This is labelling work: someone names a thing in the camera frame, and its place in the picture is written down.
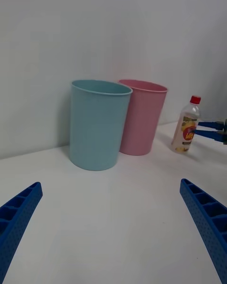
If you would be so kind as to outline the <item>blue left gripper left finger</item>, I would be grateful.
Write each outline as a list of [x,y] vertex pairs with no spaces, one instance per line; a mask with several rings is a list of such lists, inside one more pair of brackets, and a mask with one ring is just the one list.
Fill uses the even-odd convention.
[[0,283],[42,196],[41,183],[35,182],[0,208]]

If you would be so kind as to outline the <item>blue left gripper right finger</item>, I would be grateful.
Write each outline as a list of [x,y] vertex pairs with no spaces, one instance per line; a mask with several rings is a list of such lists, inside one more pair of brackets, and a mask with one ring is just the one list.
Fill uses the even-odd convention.
[[227,208],[183,178],[180,194],[206,246],[221,283],[227,283]]

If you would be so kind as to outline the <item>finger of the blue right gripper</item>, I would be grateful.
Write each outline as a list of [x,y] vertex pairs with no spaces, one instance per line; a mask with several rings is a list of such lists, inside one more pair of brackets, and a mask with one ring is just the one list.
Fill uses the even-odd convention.
[[227,133],[224,131],[205,131],[205,130],[194,130],[196,135],[213,139],[217,142],[220,142],[224,145],[227,145]]
[[215,130],[226,130],[227,122],[198,122],[198,126],[212,128]]

